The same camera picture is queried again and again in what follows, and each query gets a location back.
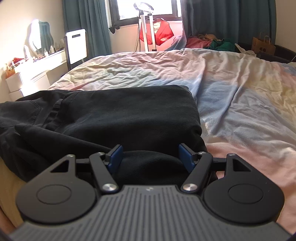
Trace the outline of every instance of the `black pants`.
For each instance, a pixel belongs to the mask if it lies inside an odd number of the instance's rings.
[[[177,184],[188,176],[178,145],[206,151],[195,101],[171,85],[103,91],[40,91],[0,104],[0,155],[24,181],[67,154],[87,158],[116,144],[119,184]]]

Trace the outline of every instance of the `metal screw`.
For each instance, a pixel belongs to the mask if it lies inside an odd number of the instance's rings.
[[[113,192],[117,189],[117,186],[113,183],[106,183],[102,186],[103,190],[106,192]]]
[[[195,185],[193,183],[188,183],[188,184],[183,185],[182,188],[187,192],[193,192],[197,189],[197,185]]]

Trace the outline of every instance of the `pile of clothes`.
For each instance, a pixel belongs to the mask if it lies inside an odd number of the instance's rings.
[[[198,37],[190,37],[187,39],[185,48],[204,48],[216,51],[237,52],[256,57],[253,51],[246,51],[238,44],[233,43],[230,39],[219,40],[213,34],[199,34]]]

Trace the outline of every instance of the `bottle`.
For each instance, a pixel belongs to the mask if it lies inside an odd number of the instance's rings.
[[[50,53],[50,54],[54,53],[54,47],[53,47],[52,45],[50,46],[49,53]]]
[[[48,54],[46,48],[44,48],[44,56],[48,56],[48,55],[49,55],[49,54]]]
[[[25,59],[31,58],[31,54],[27,45],[24,45],[24,55],[25,55]]]

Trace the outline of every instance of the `window frame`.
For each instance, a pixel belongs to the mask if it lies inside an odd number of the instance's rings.
[[[182,17],[178,17],[177,0],[171,0],[171,3],[172,3],[172,11],[173,11],[172,14],[153,15],[153,18],[163,18],[166,21],[182,20]],[[110,8],[112,27],[122,27],[122,26],[138,23],[137,17],[120,20],[117,0],[109,0],[109,8]]]

